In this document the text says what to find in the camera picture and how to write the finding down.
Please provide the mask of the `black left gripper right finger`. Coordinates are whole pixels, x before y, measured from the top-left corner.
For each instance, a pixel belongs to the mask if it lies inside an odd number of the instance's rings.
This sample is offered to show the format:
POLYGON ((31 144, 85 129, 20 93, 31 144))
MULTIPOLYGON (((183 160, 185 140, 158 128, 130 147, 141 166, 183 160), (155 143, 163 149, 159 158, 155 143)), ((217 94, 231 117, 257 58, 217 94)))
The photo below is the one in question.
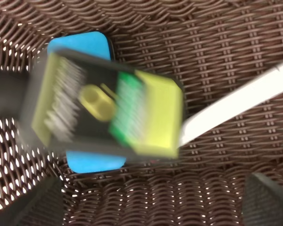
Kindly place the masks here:
POLYGON ((242 219, 246 226, 283 226, 283 186, 261 173, 248 176, 242 219))

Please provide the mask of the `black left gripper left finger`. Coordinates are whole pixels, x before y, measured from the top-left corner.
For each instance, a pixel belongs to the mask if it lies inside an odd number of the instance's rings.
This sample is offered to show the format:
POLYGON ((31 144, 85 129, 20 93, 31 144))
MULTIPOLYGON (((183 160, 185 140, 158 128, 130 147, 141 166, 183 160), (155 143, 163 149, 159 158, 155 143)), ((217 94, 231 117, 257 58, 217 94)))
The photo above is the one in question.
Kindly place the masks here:
POLYGON ((0 226, 63 225, 62 182, 45 178, 0 211, 0 226))

